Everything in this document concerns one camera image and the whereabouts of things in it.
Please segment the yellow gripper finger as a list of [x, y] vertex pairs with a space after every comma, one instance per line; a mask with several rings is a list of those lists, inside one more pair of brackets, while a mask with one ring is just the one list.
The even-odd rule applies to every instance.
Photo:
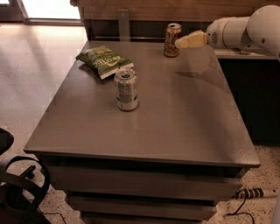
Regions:
[[194, 31], [189, 35], [185, 35], [175, 41], [178, 49], [198, 48], [207, 44], [207, 35], [203, 31]]

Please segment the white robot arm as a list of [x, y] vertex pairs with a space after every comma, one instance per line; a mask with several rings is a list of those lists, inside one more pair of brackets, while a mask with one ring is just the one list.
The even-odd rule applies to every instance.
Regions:
[[248, 53], [274, 56], [280, 60], [280, 7], [266, 5], [250, 17], [223, 17], [214, 20], [206, 32], [194, 31], [175, 41], [178, 49], [239, 49]]

